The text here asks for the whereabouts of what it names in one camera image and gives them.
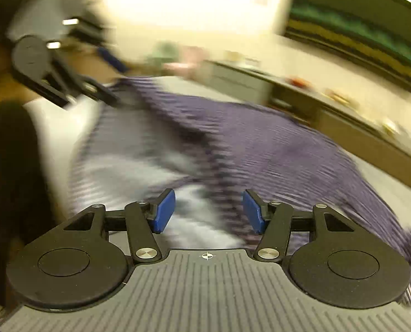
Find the television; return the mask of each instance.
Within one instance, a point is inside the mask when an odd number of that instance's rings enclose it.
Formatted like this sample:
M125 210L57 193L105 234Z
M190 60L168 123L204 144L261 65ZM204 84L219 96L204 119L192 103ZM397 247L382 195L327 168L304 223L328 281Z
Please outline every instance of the television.
M280 34L362 65L411 92L407 0L292 0Z

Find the purple striped cloth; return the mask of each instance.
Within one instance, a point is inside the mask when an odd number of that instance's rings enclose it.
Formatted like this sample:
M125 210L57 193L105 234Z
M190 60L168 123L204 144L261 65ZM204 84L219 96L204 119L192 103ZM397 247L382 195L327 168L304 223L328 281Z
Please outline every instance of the purple striped cloth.
M121 79L112 89L119 97L138 93L155 118L178 132L185 153L200 166L201 182L228 230L247 247L253 249L260 240L242 211L242 192L252 188L267 201L279 200L299 210L310 211L321 202L339 207L411 267L411 230L401 227L353 161L319 132L269 108L166 93L151 78ZM289 252L307 241L308 236L293 234ZM411 281L403 303L411 306Z

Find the black circular mount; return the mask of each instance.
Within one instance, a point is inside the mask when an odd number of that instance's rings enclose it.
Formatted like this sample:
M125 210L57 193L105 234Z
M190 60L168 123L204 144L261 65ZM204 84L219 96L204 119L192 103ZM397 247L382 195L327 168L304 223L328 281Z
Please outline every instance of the black circular mount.
M27 245L7 268L10 284L25 303L64 310L107 296L127 272L122 251L90 231L58 236L52 230Z
M408 263L377 237L353 234L330 234L299 248L289 262L292 280L313 298L342 308L398 300L410 280Z
M51 69L50 52L43 40L25 36L12 50L13 67L23 75L41 80Z

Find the ribbed gray surface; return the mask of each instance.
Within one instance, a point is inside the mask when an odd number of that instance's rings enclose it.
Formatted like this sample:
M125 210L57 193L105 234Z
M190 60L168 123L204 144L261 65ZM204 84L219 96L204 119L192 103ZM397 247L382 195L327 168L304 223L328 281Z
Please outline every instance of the ribbed gray surface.
M281 267L244 250L172 250L139 266L108 301L72 313L22 307L2 332L411 332L398 304L369 310L324 305L295 288Z

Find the orange object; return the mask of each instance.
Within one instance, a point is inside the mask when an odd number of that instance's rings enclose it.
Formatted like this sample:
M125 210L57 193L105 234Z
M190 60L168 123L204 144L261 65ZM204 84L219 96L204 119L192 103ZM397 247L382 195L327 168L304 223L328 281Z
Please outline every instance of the orange object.
M292 77L289 79L291 85L299 87L299 88L310 88L310 82L305 81L304 79L300 79L299 77Z

